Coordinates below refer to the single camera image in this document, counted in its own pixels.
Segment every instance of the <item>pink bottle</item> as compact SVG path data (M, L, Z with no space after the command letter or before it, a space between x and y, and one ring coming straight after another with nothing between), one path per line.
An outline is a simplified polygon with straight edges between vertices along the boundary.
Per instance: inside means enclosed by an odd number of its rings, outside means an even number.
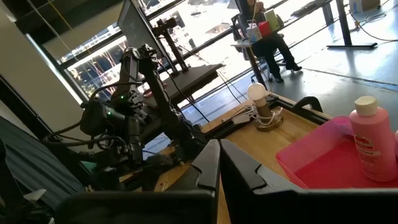
M387 110L378 107L373 96L358 98L355 108L349 119L364 175L378 182L394 180L397 177L396 146Z

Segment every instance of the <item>bottle cap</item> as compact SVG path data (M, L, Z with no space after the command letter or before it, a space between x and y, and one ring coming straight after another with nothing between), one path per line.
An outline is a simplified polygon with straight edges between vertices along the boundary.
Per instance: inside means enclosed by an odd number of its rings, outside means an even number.
M373 96L361 96L354 103L360 116L372 116L377 113L377 100Z

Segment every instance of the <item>white lamp bulb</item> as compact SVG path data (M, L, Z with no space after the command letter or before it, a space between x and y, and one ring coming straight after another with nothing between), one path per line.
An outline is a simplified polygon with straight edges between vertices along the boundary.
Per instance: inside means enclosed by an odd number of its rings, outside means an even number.
M267 90L261 83L253 83L248 88L248 97L257 107L267 104L266 101Z

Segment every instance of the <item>desk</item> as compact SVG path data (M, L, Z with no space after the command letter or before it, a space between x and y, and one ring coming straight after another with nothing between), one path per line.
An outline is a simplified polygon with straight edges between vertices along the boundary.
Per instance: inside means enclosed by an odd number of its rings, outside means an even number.
M189 71L181 73L176 77L173 77L173 79L184 95L190 96L217 78L218 74L216 71L222 66L222 64L217 64L192 67L189 68ZM167 78L164 83L167 84L165 90L167 91L173 105L176 105L185 99L185 97L177 90L170 78ZM144 103L152 108L157 108L157 104L153 96L145 98Z
M288 100L284 97L278 97L290 103L294 103L293 101ZM221 120L223 118L229 118L237 110L240 110L244 105L251 104L252 102L250 100L245 101L244 103L240 104L239 106L235 107L234 109L228 111L219 118L205 125L202 128L202 131L208 132L212 130L213 128L221 124ZM331 116L328 116L321 112L313 112L318 115L322 115L327 119L332 118ZM312 132L318 125L287 110L283 110L282 114L284 116L284 123L279 128L273 131L270 131L268 133L262 133L257 131L253 124L247 124L243 128L230 134L227 139L229 139L242 150L246 151L255 160L259 161L261 164L265 165L266 167L270 168L277 174L287 179L285 172L276 161L275 155L288 145ZM167 148L164 149L162 153L169 153L172 150L172 148ZM189 162L186 162L162 174L157 181L155 191L163 191L168 186L172 185L186 171L186 169L188 169L189 164ZM221 181L218 199L218 223L231 223L229 220L228 208Z

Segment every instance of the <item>bottle label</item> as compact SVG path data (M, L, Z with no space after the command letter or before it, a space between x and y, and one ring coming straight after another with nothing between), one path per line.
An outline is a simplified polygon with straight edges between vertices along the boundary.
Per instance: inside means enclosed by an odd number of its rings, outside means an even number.
M380 151L374 150L373 142L360 134L355 135L355 145L364 164L373 166L381 156Z

